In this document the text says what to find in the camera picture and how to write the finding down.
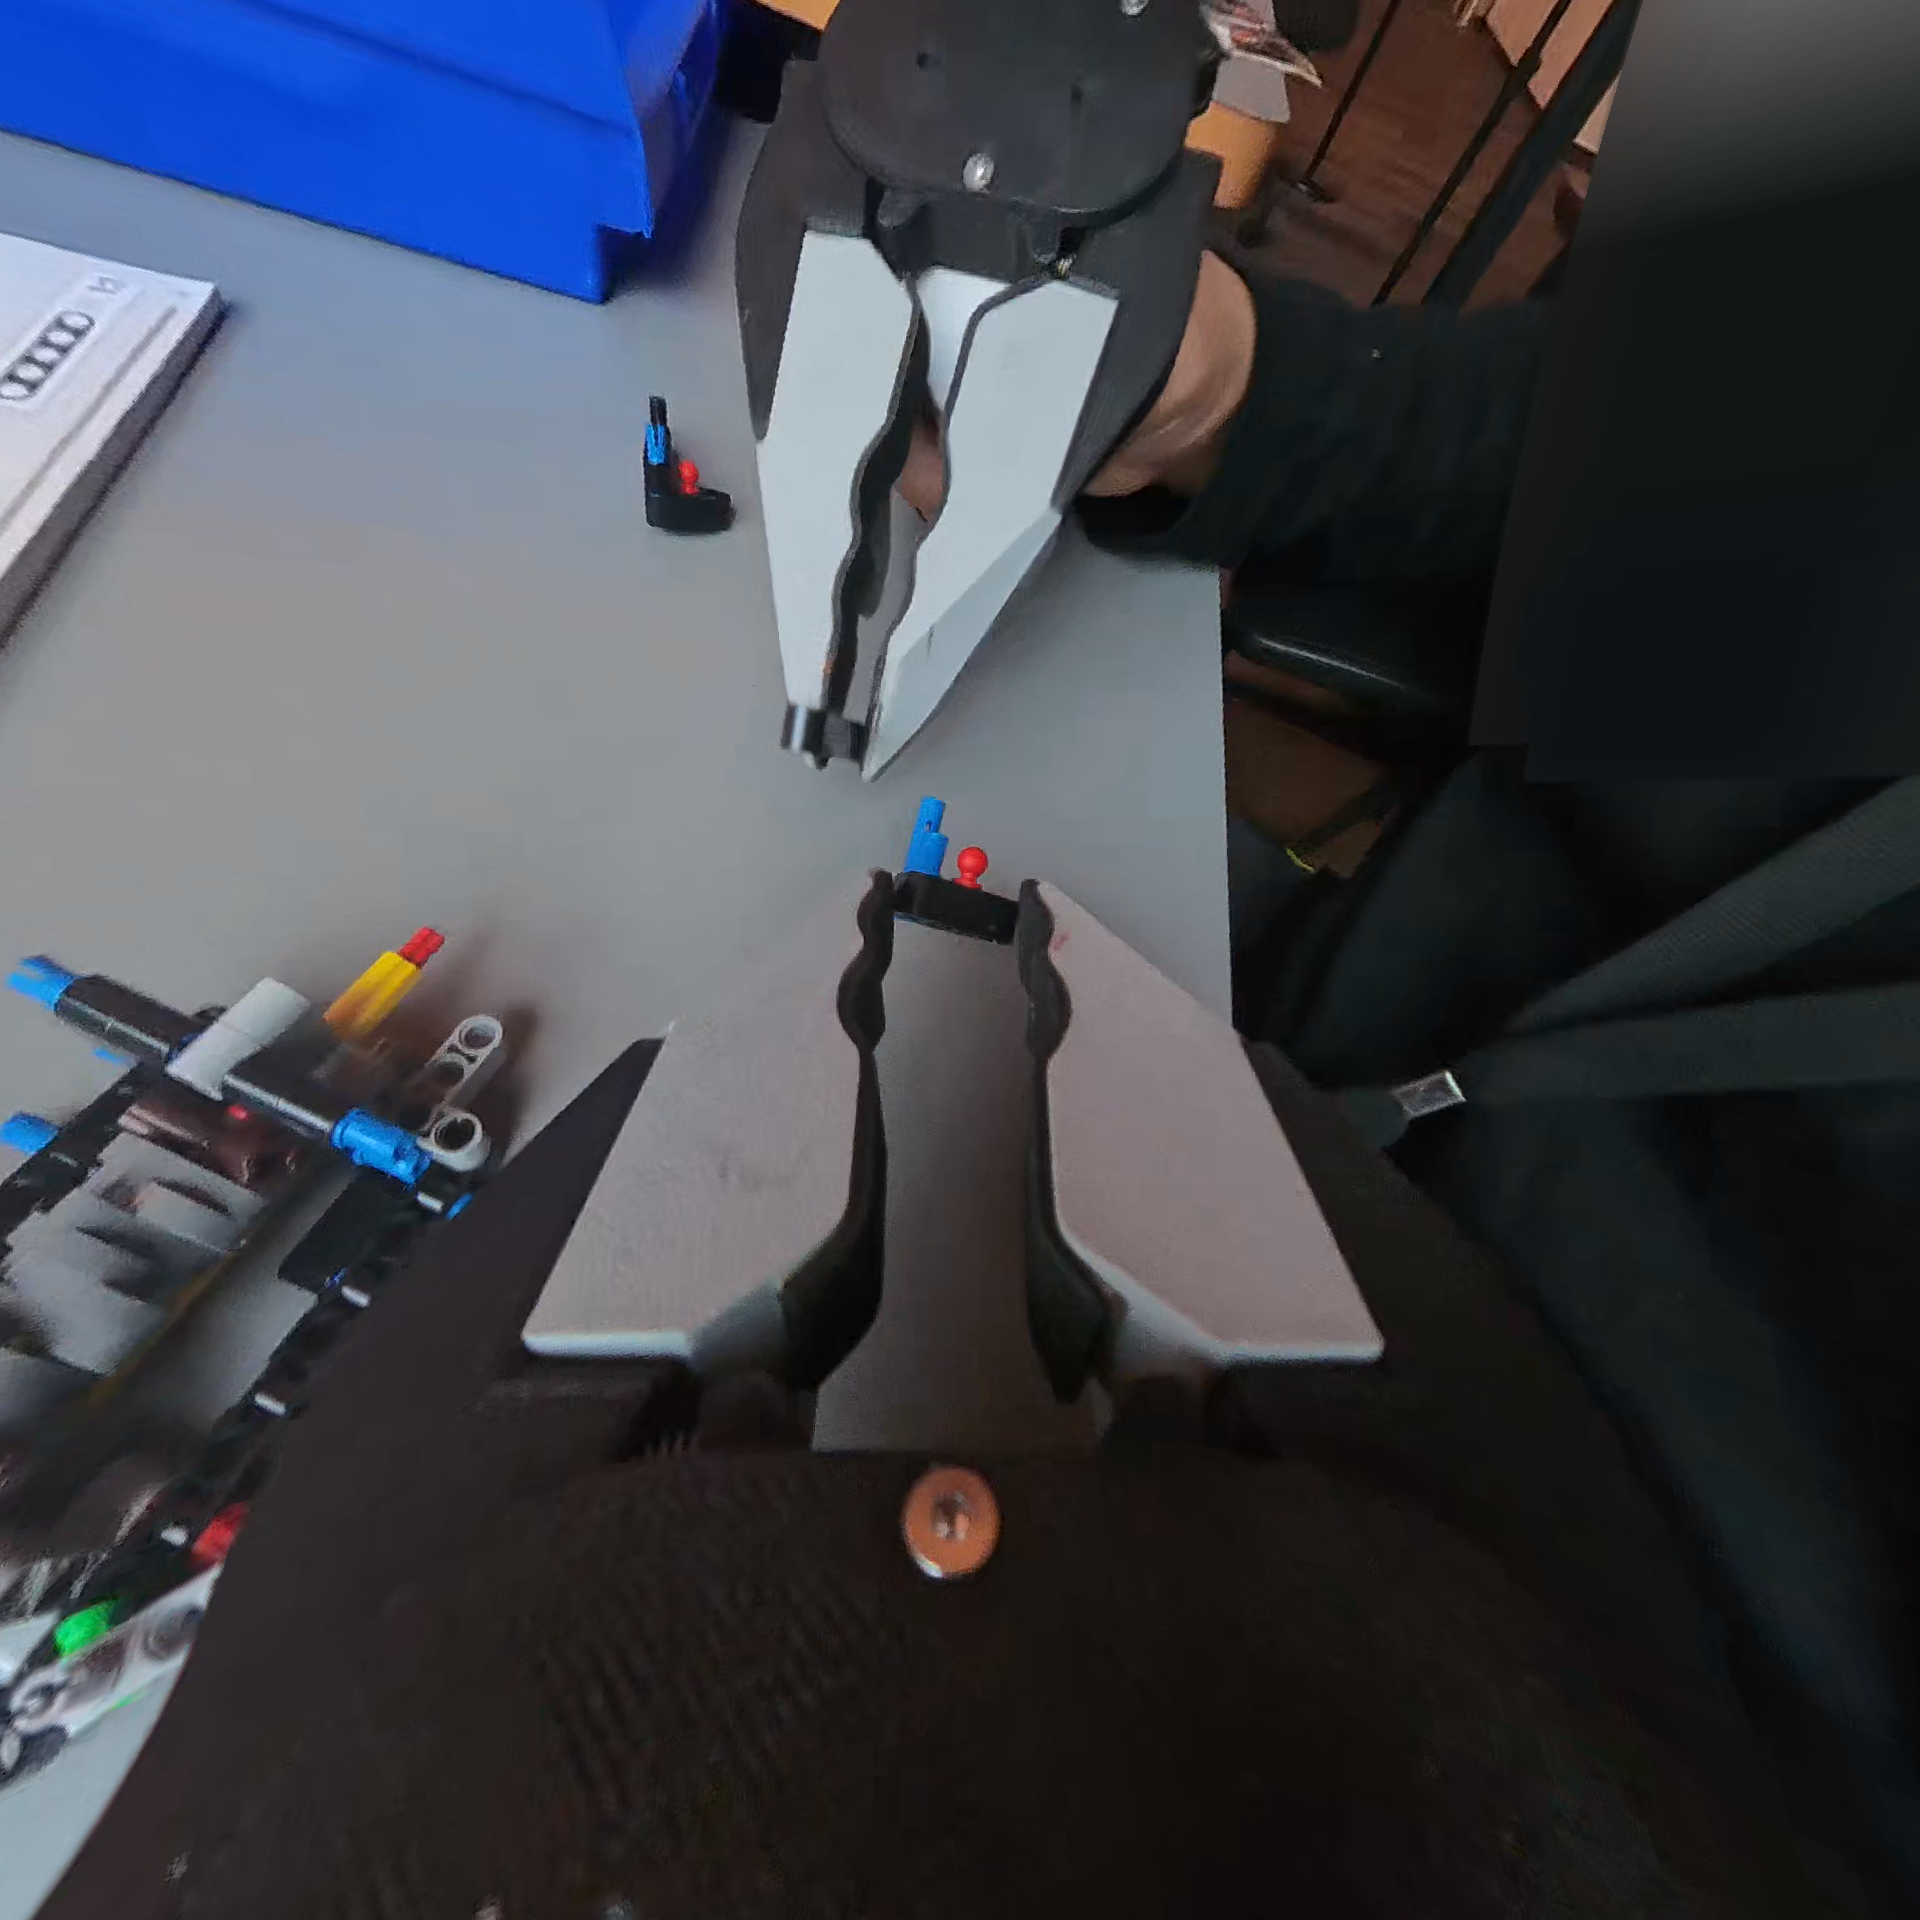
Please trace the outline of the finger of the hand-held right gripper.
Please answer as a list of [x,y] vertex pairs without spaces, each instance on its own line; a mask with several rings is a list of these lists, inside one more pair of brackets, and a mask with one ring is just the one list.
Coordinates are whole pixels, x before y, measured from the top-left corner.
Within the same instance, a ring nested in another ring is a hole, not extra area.
[[924,272],[928,390],[944,427],[944,502],[910,553],[880,652],[870,739],[875,781],[924,732],[1035,565],[1065,510],[1056,491],[1113,329],[1113,294],[1042,274]]
[[887,588],[927,370],[913,284],[870,238],[807,232],[756,445],[786,707],[840,708],[870,728],[857,669],[874,661],[859,636]]

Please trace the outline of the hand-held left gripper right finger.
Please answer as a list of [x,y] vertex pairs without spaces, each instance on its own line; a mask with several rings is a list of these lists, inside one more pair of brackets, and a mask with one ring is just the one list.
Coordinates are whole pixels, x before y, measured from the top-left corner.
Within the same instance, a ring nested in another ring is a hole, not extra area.
[[1228,1017],[1048,880],[1018,900],[1024,1313],[1056,1401],[1363,1369],[1385,1336]]

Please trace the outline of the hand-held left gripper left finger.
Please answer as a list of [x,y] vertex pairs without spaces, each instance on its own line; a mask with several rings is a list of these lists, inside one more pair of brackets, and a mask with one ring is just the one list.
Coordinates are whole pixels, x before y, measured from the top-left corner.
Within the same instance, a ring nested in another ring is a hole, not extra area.
[[522,1325],[537,1360],[673,1360],[817,1392],[880,1308],[887,872],[665,1032]]

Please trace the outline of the small black piece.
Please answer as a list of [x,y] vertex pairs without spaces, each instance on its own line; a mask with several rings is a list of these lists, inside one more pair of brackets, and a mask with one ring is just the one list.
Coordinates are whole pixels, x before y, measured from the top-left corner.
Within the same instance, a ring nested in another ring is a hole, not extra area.
[[673,432],[665,398],[655,394],[648,400],[648,425],[643,432],[643,508],[649,525],[678,537],[719,537],[735,524],[735,499],[721,486],[697,496],[681,496],[675,485],[675,462],[687,457]]

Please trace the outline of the black lego connector blue pins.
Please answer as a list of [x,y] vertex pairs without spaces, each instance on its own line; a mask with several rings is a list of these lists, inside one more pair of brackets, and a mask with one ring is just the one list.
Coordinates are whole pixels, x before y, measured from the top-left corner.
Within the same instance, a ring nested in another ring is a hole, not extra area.
[[896,916],[980,945],[1014,945],[1018,900],[988,889],[986,880],[976,891],[956,883],[956,853],[944,830],[944,814],[947,808],[937,798],[920,803],[904,867],[894,876]]

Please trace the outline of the person's right forearm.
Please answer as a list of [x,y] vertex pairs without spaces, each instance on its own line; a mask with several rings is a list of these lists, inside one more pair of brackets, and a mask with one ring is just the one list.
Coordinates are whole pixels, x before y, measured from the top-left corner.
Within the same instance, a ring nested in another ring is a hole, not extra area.
[[1545,299],[1356,306],[1257,280],[1250,387],[1169,553],[1320,585],[1487,584],[1550,322]]

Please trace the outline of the lego chassis assembly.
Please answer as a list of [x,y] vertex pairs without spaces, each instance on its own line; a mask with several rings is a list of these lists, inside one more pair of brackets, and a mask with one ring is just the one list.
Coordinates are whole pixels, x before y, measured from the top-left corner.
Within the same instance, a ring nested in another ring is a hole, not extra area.
[[[474,1099],[506,1025],[392,1041],[443,945],[420,925],[326,1008],[274,977],[188,1012],[43,953],[12,966],[114,1076],[66,1117],[6,1121],[6,1789],[179,1674],[314,1374],[488,1179]],[[199,1308],[334,1178],[252,1378],[207,1419],[145,1404]]]

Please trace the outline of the lego instruction booklet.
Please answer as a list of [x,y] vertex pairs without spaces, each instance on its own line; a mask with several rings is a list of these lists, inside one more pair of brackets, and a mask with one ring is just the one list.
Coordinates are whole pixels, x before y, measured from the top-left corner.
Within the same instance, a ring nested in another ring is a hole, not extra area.
[[3,637],[224,321],[202,280],[3,236]]

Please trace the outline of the person's right hand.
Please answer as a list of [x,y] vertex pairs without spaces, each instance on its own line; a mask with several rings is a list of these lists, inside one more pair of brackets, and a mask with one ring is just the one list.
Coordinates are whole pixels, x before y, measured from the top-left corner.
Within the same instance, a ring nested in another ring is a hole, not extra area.
[[1090,477],[1083,499],[1199,496],[1252,388],[1255,362],[1252,291],[1228,258],[1208,250],[1199,262],[1185,336],[1160,396]]

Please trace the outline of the orange wooden board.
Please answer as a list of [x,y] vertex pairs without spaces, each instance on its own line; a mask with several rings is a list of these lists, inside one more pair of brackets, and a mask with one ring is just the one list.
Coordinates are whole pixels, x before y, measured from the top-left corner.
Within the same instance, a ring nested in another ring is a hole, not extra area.
[[1219,161],[1214,206],[1246,211],[1276,157],[1284,126],[1214,102],[1191,120],[1185,145]]

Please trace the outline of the blue plastic storage bin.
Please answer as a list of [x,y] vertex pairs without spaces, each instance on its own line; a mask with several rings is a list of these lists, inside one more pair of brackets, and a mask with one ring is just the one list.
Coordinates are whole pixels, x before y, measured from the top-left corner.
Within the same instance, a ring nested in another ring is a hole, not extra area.
[[8,132],[602,304],[697,177],[716,2],[6,2]]

